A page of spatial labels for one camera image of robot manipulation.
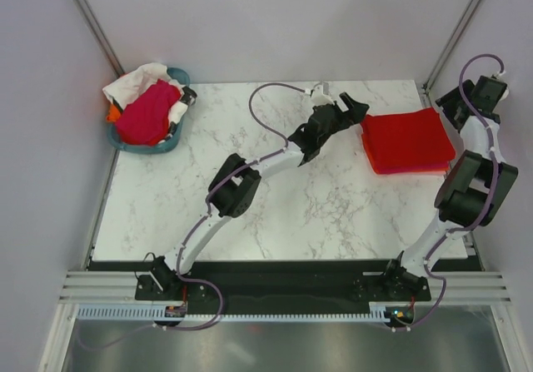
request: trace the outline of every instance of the gray floor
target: gray floor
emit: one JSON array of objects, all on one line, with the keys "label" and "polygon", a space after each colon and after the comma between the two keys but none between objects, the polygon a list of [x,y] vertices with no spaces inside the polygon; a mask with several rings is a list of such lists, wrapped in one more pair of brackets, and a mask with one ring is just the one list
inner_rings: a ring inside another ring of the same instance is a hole
[{"label": "gray floor", "polygon": [[[77,329],[87,345],[101,345],[139,325],[85,321]],[[93,353],[71,347],[64,370],[73,372],[509,370],[491,313],[480,308],[439,309],[410,333],[348,323],[226,322],[192,333],[148,329]]]}]

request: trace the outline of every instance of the white vent strip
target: white vent strip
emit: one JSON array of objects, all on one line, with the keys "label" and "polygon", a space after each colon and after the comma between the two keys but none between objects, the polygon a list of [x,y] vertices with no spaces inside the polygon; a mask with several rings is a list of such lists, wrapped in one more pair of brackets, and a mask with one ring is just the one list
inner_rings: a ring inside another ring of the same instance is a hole
[{"label": "white vent strip", "polygon": [[[207,321],[214,315],[188,315],[185,320]],[[80,305],[79,320],[170,320],[183,318],[165,316],[164,305]],[[369,314],[302,314],[302,315],[224,315],[222,321],[232,322],[388,322],[385,306],[372,305]]]}]

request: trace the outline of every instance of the vertical metal post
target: vertical metal post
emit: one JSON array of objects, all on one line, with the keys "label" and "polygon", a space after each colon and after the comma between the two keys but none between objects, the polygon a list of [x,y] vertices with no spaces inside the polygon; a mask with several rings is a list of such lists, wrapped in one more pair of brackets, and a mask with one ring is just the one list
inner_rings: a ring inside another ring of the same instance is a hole
[{"label": "vertical metal post", "polygon": [[433,87],[433,85],[435,85],[437,78],[441,75],[442,69],[450,59],[450,56],[456,48],[457,43],[459,43],[466,29],[470,25],[472,18],[476,14],[482,1],[483,0],[470,0],[468,2],[468,5],[466,6],[465,11],[463,12],[461,18],[459,19],[459,22],[453,30],[450,39],[448,39],[446,46],[442,50],[441,55],[437,59],[435,66],[433,66],[433,68],[431,69],[430,75],[427,78],[426,83],[424,84],[424,89],[426,90],[426,92],[429,91]]},{"label": "vertical metal post", "polygon": [[111,47],[111,44],[107,40],[106,35],[102,30],[102,27],[100,27],[100,24],[98,23],[98,20],[94,15],[94,12],[92,12],[92,9],[89,6],[88,1],[87,0],[73,0],[73,1],[76,3],[77,8],[79,9],[83,18],[87,22],[87,25],[91,29],[91,32],[94,35],[95,39],[97,40],[98,45],[102,49],[103,53],[106,55],[106,58],[109,61],[109,64],[111,65],[112,69],[117,74],[117,77],[124,75],[124,69],[122,68],[121,63],[118,61],[117,55],[115,54],[115,52],[113,51]]}]

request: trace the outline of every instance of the table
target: table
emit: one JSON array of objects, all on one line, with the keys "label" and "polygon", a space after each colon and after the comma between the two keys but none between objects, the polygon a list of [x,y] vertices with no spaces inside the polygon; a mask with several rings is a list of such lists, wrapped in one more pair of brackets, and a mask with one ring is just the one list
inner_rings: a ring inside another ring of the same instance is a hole
[{"label": "table", "polygon": [[[373,115],[421,109],[413,81],[329,83],[335,99],[348,92],[368,103]],[[197,103],[185,116],[175,150],[154,156],[120,153],[93,260],[141,260],[148,251],[165,254],[204,212],[207,187],[230,154],[250,159],[282,146],[247,109],[258,85],[193,85]],[[308,97],[283,87],[259,92],[254,110],[287,135],[312,113]],[[397,257],[433,217],[433,201],[444,178],[377,176],[360,134],[359,126],[339,132],[315,160],[263,181],[248,212],[222,228],[199,260]],[[463,243],[455,243],[445,258],[466,258]]]}]

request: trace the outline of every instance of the plastic bin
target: plastic bin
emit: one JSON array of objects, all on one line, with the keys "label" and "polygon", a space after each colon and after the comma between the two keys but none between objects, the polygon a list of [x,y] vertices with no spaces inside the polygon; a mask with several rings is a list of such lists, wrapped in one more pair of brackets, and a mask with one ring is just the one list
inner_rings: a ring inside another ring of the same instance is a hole
[{"label": "plastic bin", "polygon": [[[191,79],[189,78],[189,75],[180,68],[169,67],[167,68],[167,74],[172,79],[175,79],[178,82],[180,82],[182,85],[189,86],[191,84]],[[170,150],[172,150],[174,147],[176,147],[177,143],[180,140],[180,135],[182,134],[182,128],[183,128],[183,119],[184,118],[182,118],[178,122],[177,127],[176,127],[176,132],[170,139],[168,139],[167,141],[164,141],[163,143],[159,143],[155,146],[136,146],[136,145],[128,145],[127,143],[124,143],[123,141],[120,140],[120,136],[118,135],[115,124],[109,124],[109,127],[107,129],[107,139],[109,140],[109,143],[111,143],[113,147],[121,151],[129,151],[130,153],[137,153],[137,154],[167,153]]]}]

